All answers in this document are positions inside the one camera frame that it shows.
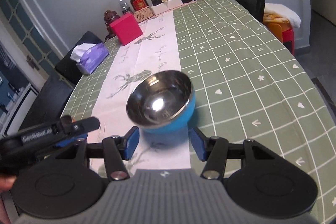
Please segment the person left hand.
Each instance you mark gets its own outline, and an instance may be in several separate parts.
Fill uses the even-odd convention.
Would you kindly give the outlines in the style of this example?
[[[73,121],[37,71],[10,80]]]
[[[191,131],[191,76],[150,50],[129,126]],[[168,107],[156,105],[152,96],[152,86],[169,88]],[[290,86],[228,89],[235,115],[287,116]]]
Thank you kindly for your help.
[[[0,192],[7,192],[15,183],[17,177],[16,176],[7,176],[7,175],[0,175]]]

